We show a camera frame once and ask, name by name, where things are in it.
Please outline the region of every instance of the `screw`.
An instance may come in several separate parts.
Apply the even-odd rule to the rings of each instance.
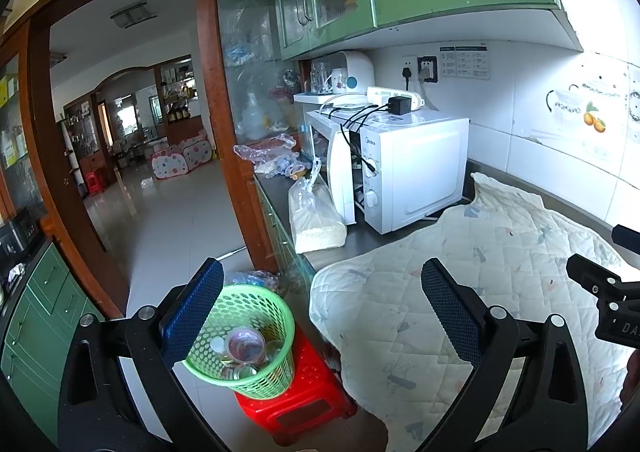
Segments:
[[[82,318],[80,319],[80,325],[82,327],[91,326],[91,324],[93,322],[94,322],[94,316],[91,315],[91,313],[87,313],[86,315],[82,315]]]
[[[156,308],[153,306],[144,306],[138,310],[138,316],[142,318],[142,320],[149,320],[155,314]]]
[[[491,316],[497,320],[502,320],[504,318],[507,318],[507,311],[500,306],[492,307],[491,310],[489,310],[489,313],[491,313]]]
[[[556,327],[562,327],[564,326],[564,318],[559,315],[551,315],[551,324]]]

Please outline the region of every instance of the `green plastic basket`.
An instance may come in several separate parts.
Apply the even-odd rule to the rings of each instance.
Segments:
[[[224,366],[209,342],[215,336],[225,338],[229,331],[239,326],[253,327],[264,335],[265,340],[281,340],[284,346],[274,361],[254,376],[225,380],[222,378]],[[205,382],[232,388],[253,400],[270,400],[280,396],[293,381],[291,345],[294,332],[291,310],[278,295],[260,286],[225,286],[183,363]]]

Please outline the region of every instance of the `countertop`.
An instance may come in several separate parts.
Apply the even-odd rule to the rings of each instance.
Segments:
[[[289,188],[294,184],[291,178],[281,174],[267,178],[264,174],[255,174],[255,179],[260,183],[269,203],[282,223],[284,229],[291,235],[289,222]],[[388,243],[398,241],[407,235],[429,226],[431,221],[417,221],[409,226],[389,232],[384,235],[376,232],[371,225],[364,220],[364,214],[356,207],[356,224],[347,226],[347,239],[343,247],[329,250],[318,250],[303,254],[316,272],[328,265],[366,254],[373,249]]]
[[[36,265],[40,262],[40,259],[44,255],[44,252],[47,251],[49,245],[52,244],[52,239],[47,237],[41,237],[40,241],[34,246],[33,250],[21,261],[24,263],[24,273],[19,279],[16,279],[16,282],[12,284],[12,288],[9,292],[7,292],[8,296],[4,301],[4,304],[0,308],[0,346],[4,342],[4,336],[6,335],[6,330],[9,327],[9,321],[11,320],[11,315],[14,313],[15,306],[18,304],[18,300],[24,291],[24,288],[27,286],[27,282],[35,270]]]

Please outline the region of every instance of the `microwave control knob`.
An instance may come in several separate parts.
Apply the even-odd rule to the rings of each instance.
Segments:
[[[365,161],[366,161],[366,162],[367,162],[371,167],[373,167],[373,171],[371,171],[371,169],[369,169],[369,166],[368,166],[368,165],[366,165],[366,164],[365,164],[365,165],[363,165],[363,167],[364,167],[364,172],[365,172],[365,174],[367,175],[367,177],[371,177],[371,176],[376,175],[376,171],[377,171],[378,169],[376,168],[376,163],[375,163],[375,161],[373,160],[373,158],[367,158]]]
[[[368,190],[367,193],[364,195],[364,198],[367,201],[367,206],[369,208],[373,208],[378,204],[378,197],[376,196],[376,193],[373,192],[372,190]]]

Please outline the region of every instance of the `tiled floor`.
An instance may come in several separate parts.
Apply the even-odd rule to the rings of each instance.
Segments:
[[[130,277],[127,316],[146,304],[158,305],[176,285],[185,284],[206,257],[244,246],[218,161],[184,176],[158,181],[146,165],[122,172],[122,182],[85,200],[102,241]],[[251,270],[245,251],[222,261],[225,272]],[[168,438],[133,363],[122,367],[146,427]],[[295,446],[278,447],[241,411],[233,392],[197,379],[178,364],[174,372],[194,405],[233,452],[376,452],[385,449],[382,422],[360,410],[305,435]]]

